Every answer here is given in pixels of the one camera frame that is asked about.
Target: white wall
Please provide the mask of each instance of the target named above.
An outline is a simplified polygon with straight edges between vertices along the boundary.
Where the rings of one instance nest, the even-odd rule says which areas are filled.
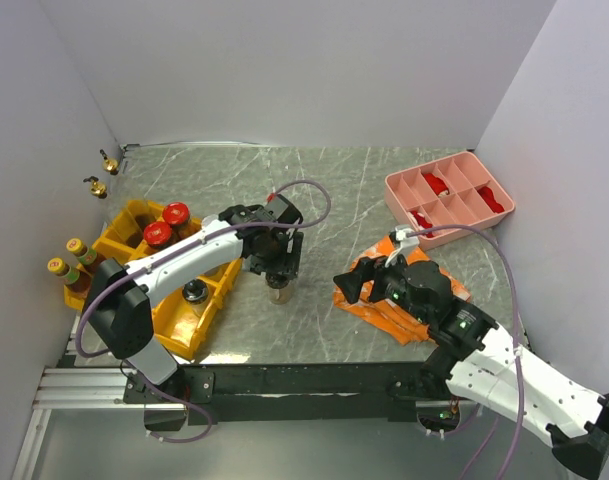
[[[475,147],[554,0],[40,0],[122,143]]]
[[[81,179],[100,170],[101,147],[115,153],[115,140],[37,1],[0,0],[0,479],[70,332],[46,263],[99,231]]]
[[[557,2],[477,153],[517,202],[500,242],[534,347],[609,392],[609,1]]]

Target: gray marble table surface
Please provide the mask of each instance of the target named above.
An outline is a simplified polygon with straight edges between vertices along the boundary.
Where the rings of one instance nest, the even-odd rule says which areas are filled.
[[[324,223],[305,230],[297,288],[286,305],[267,299],[264,280],[242,272],[226,306],[196,355],[202,363],[316,363],[423,361],[431,343],[401,346],[390,335],[333,306],[332,278],[345,272],[363,250],[387,235],[396,221],[384,202],[384,178],[393,172],[455,153],[419,148],[287,148],[262,146],[129,147],[129,175],[148,199],[182,201],[198,217],[238,203],[263,202],[276,187],[298,178],[321,182],[333,197]],[[316,218],[324,198],[296,186],[287,197],[304,218]],[[473,302],[511,326],[510,293],[499,257],[477,236],[428,255],[472,293]],[[88,328],[83,344],[98,348]],[[76,365],[114,365],[112,357]]]

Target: bottle label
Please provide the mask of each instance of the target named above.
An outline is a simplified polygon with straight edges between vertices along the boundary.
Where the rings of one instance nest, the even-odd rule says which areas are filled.
[[[62,276],[64,285],[72,285],[80,278],[80,271],[77,268],[69,268],[68,272]]]
[[[97,258],[97,252],[90,247],[88,248],[86,255],[84,255],[83,257],[77,257],[77,259],[80,261],[80,263],[82,265],[91,265],[95,261],[96,258]]]

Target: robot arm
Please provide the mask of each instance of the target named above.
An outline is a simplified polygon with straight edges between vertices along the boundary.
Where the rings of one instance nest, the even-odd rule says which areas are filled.
[[[270,222],[296,224],[300,211],[282,195],[271,195],[265,206],[236,205],[205,219],[195,235],[149,257],[120,265],[104,261],[93,277],[85,308],[127,271],[146,274],[115,289],[91,313],[89,323],[115,358],[128,361],[154,385],[182,396],[185,382],[177,362],[153,332],[151,308],[197,276],[237,258],[248,258],[250,271],[265,273],[283,286],[297,277],[303,234],[279,227],[249,226],[204,239],[233,225]],[[201,244],[191,247],[198,238]]]
[[[348,273],[334,277],[350,303],[373,281],[369,302],[389,301],[428,324],[438,347],[424,364],[428,380],[445,382],[513,421],[518,416],[517,372],[511,335],[476,306],[455,297],[450,280],[434,262],[407,265],[403,252],[416,245],[398,227],[390,257],[361,258]],[[525,390],[523,425],[552,447],[569,470],[596,479],[609,455],[609,394],[576,384],[520,347]]]

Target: red object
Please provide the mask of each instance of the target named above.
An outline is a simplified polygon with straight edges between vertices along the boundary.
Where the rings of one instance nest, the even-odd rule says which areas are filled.
[[[152,248],[165,248],[172,239],[173,229],[166,222],[153,222],[144,229],[144,241]]]
[[[415,217],[415,220],[417,221],[418,225],[422,228],[431,228],[433,226],[433,224],[431,222],[429,222],[428,220],[426,220],[426,217],[424,215],[422,215],[420,212],[418,212],[417,210],[413,210],[411,212],[411,215],[413,215],[413,217]],[[425,235],[426,238],[433,238],[433,233],[427,233]]]
[[[186,204],[182,202],[169,203],[162,212],[162,218],[170,226],[174,227],[186,223],[191,218],[191,213]]]
[[[449,192],[444,180],[442,180],[440,177],[436,177],[432,173],[423,173],[422,176],[424,177],[424,180],[426,180],[426,183],[428,183],[428,186],[431,187],[431,190],[433,190],[435,195],[438,197],[443,197],[451,193]]]
[[[497,201],[495,200],[495,195],[493,195],[493,190],[491,190],[488,187],[482,187],[477,190],[477,193],[480,194],[480,197],[482,197],[482,200],[484,200],[486,202],[486,204],[489,206],[489,208],[491,210],[493,210],[493,213],[503,213],[504,212],[504,207],[501,204],[497,203]]]

